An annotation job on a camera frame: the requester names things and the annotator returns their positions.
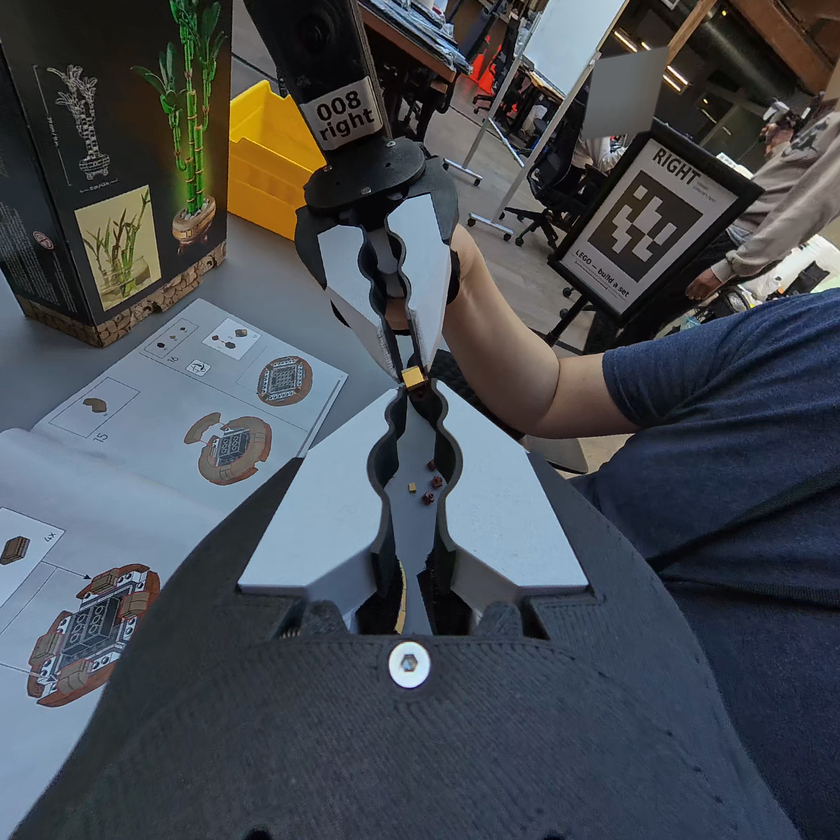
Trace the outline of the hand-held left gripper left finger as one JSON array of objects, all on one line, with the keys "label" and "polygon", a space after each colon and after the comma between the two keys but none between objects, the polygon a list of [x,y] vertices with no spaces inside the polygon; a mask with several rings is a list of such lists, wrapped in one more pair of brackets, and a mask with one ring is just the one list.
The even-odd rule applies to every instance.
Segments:
[{"label": "hand-held left gripper left finger", "polygon": [[238,579],[246,594],[333,602],[341,614],[388,592],[397,573],[391,502],[403,388],[311,447]]}]

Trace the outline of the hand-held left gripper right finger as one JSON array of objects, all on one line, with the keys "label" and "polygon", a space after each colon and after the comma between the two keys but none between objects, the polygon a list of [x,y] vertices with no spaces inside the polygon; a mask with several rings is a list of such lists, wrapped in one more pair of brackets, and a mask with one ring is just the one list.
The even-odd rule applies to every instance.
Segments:
[{"label": "hand-held left gripper right finger", "polygon": [[583,593],[589,581],[526,449],[446,384],[429,395],[443,587],[473,611]]}]

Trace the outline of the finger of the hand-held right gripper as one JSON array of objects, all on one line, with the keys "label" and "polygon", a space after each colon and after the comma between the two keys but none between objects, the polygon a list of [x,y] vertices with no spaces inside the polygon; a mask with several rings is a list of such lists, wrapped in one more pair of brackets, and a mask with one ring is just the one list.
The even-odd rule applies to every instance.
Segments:
[{"label": "finger of the hand-held right gripper", "polygon": [[361,262],[368,244],[362,227],[338,225],[318,235],[332,305],[373,361],[399,382],[402,358],[396,336],[385,319],[385,299]]},{"label": "finger of the hand-held right gripper", "polygon": [[408,197],[387,216],[387,233],[398,244],[397,274],[405,288],[404,309],[416,357],[428,370],[442,338],[452,268],[432,197]]}]

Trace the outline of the person's right forearm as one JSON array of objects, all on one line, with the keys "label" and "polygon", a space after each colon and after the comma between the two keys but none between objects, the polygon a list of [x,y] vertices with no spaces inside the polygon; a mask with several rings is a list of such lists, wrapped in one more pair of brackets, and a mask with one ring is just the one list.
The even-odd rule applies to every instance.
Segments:
[{"label": "person's right forearm", "polygon": [[541,438],[631,434],[606,386],[603,354],[559,358],[502,296],[469,231],[452,237],[458,294],[443,335],[478,398],[505,424]]}]

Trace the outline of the lego instruction booklet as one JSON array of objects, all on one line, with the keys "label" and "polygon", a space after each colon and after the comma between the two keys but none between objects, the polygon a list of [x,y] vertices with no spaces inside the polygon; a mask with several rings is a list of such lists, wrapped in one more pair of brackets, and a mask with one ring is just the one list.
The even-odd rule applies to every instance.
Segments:
[{"label": "lego instruction booklet", "polygon": [[199,300],[31,431],[2,432],[2,838],[163,585],[306,454],[347,376]]}]

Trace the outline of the black lego set box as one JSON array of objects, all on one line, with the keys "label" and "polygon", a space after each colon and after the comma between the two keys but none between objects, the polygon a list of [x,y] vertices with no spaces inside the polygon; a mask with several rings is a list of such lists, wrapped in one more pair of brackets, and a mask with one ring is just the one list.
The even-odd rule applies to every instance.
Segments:
[{"label": "black lego set box", "polygon": [[226,256],[233,2],[1,2],[1,258],[94,347]]}]

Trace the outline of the cluttered work table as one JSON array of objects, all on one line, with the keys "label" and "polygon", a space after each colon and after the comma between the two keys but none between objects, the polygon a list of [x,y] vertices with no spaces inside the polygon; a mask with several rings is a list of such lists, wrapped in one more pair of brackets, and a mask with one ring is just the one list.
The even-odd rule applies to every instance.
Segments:
[{"label": "cluttered work table", "polygon": [[359,1],[358,7],[371,44],[376,39],[384,41],[446,82],[471,74],[472,63],[455,45],[442,35],[425,32],[416,18],[409,17],[397,3]]}]

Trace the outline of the black quilted wrist rest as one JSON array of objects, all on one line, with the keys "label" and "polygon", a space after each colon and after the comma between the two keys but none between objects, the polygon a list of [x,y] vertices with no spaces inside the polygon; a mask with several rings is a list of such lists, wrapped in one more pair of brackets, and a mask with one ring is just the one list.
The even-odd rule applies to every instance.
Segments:
[{"label": "black quilted wrist rest", "polygon": [[508,434],[514,440],[520,442],[525,437],[523,432],[509,426],[499,419],[478,397],[474,389],[468,384],[460,370],[455,357],[447,350],[438,350],[430,369],[430,375],[435,380],[445,384],[450,390],[462,397],[468,404],[475,408],[480,414],[490,420],[493,424]]}]

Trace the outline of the yellow plastic bin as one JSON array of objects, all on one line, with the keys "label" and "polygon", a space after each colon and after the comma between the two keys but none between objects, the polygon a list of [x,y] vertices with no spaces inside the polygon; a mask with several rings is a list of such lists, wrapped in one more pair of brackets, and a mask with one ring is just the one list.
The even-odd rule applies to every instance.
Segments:
[{"label": "yellow plastic bin", "polygon": [[291,98],[261,80],[230,102],[227,209],[289,240],[304,186],[325,165]]}]

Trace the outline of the black office chair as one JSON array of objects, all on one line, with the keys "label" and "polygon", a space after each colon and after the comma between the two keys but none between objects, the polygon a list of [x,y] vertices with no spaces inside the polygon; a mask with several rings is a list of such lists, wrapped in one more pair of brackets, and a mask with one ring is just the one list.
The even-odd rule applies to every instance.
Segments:
[{"label": "black office chair", "polygon": [[585,119],[586,104],[589,97],[585,88],[574,100],[560,121],[559,126],[549,137],[549,141],[539,153],[534,165],[527,174],[533,197],[543,206],[540,213],[534,213],[512,206],[505,207],[506,212],[515,214],[518,221],[525,218],[532,223],[516,237],[514,243],[522,247],[525,235],[542,230],[555,248],[559,240],[554,229],[554,221],[567,211],[574,188],[580,181],[584,169],[572,164],[574,148],[579,139]]}]

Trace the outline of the orange traffic cone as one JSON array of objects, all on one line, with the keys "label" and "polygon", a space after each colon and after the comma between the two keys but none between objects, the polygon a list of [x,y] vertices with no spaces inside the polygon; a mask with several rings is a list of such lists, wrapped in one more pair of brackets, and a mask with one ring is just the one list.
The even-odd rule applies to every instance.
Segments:
[{"label": "orange traffic cone", "polygon": [[499,58],[501,58],[503,64],[504,53],[501,47],[495,51],[489,49],[478,55],[472,63],[472,72],[469,74],[469,79],[474,81],[478,89],[485,93],[493,92]]}]

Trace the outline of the person's blue t-shirt torso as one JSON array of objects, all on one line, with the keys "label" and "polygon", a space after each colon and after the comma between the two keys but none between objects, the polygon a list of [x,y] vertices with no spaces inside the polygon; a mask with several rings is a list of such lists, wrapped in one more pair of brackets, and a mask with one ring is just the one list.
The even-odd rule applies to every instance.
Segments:
[{"label": "person's blue t-shirt torso", "polygon": [[839,461],[839,292],[609,350],[640,430],[578,491],[650,560],[804,838],[839,835],[838,486],[721,530]]}]

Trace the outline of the black white marker sign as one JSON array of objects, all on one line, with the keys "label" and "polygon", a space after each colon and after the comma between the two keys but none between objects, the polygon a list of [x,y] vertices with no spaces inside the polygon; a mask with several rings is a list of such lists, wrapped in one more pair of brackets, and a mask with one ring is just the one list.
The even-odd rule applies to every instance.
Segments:
[{"label": "black white marker sign", "polygon": [[623,325],[762,194],[753,179],[655,119],[549,265]]}]

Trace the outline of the white rolling whiteboard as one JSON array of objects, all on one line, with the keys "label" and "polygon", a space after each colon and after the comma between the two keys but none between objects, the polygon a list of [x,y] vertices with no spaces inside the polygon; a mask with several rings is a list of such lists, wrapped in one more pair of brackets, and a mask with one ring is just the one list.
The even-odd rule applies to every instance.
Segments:
[{"label": "white rolling whiteboard", "polygon": [[516,71],[525,58],[538,76],[561,95],[557,112],[533,149],[532,157],[539,156],[565,119],[575,97],[588,81],[595,62],[601,56],[601,47],[626,6],[627,1],[549,2],[516,53],[513,65],[501,83],[488,116],[460,169],[466,171],[467,162],[477,151],[488,127],[496,133],[499,132],[492,115],[501,105]]}]

